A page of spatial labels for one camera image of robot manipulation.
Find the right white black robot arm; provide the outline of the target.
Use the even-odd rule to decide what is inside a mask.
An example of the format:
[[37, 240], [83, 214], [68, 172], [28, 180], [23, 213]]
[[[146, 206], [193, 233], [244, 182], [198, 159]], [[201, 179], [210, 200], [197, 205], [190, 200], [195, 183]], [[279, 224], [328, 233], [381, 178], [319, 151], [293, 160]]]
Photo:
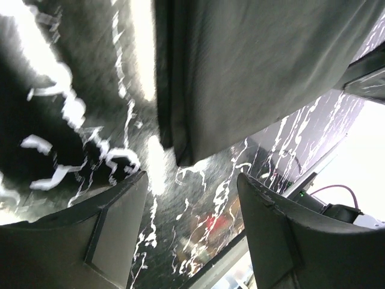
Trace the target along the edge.
[[[343, 188], [347, 190], [354, 202], [353, 207], [341, 204], [326, 204], [314, 197], [320, 191], [329, 188]], [[306, 207], [323, 216], [339, 220], [341, 222], [350, 223], [356, 226], [361, 226], [369, 229], [384, 229], [384, 221], [380, 221], [370, 215], [364, 214], [360, 209], [355, 193], [346, 185], [333, 184], [319, 188], [311, 193], [304, 189], [304, 185], [300, 184], [297, 187], [292, 185], [286, 192], [285, 197], [293, 202], [296, 202], [303, 207]]]

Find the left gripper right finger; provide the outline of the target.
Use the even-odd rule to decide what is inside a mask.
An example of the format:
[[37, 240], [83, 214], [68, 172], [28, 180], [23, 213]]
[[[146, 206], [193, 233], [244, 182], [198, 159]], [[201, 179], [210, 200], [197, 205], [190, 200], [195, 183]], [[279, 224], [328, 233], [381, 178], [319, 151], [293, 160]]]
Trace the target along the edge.
[[384, 229], [323, 216], [245, 173], [237, 190], [258, 288], [384, 288]]

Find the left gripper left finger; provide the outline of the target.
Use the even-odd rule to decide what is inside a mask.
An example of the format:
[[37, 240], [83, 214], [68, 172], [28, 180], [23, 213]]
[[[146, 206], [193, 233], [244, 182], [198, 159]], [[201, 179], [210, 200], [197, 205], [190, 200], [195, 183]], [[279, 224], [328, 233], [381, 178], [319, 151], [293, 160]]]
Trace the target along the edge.
[[148, 182], [141, 171], [35, 222], [1, 226], [1, 287], [126, 288]]

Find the black t shirt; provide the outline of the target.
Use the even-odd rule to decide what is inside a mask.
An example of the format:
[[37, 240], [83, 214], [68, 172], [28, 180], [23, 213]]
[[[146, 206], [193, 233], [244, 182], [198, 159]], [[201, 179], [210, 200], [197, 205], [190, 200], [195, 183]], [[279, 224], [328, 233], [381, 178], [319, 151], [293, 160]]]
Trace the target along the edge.
[[155, 1], [161, 143], [180, 167], [332, 89], [383, 1]]

